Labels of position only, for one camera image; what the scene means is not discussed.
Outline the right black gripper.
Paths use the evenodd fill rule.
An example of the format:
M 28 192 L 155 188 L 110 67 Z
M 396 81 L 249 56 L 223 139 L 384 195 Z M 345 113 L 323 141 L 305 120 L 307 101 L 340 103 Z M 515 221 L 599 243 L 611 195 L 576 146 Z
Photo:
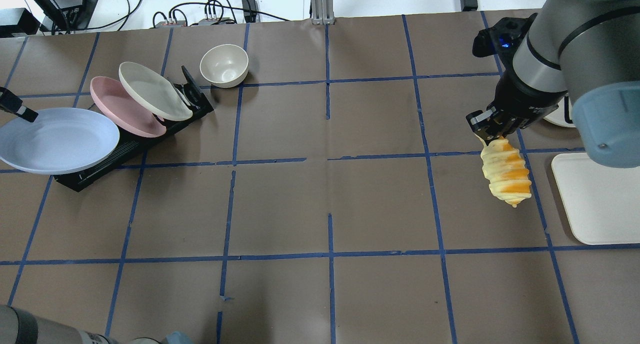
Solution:
M 485 110 L 466 115 L 473 134 L 486 145 L 539 121 L 557 109 L 563 92 L 535 89 L 513 72 L 505 72 L 494 91 L 494 99 Z

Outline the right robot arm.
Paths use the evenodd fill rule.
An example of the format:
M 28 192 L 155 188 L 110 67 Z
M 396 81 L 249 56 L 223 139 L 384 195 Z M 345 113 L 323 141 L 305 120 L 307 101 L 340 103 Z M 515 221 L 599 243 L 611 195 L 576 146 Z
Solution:
M 480 30 L 472 53 L 505 71 L 485 110 L 467 114 L 485 144 L 524 129 L 569 96 L 586 153 L 601 166 L 640 162 L 640 0 L 546 0 L 528 18 Z

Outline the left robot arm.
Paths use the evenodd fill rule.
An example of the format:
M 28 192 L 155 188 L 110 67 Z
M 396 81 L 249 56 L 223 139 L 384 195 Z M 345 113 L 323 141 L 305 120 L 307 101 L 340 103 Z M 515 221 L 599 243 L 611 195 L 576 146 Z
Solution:
M 1 109 L 16 115 L 1 128 L 1 159 L 39 175 L 66 175 L 102 162 L 121 138 L 107 117 L 87 109 L 58 107 L 34 111 L 7 88 Z M 64 325 L 27 310 L 1 306 L 3 344 L 114 344 L 116 339 Z

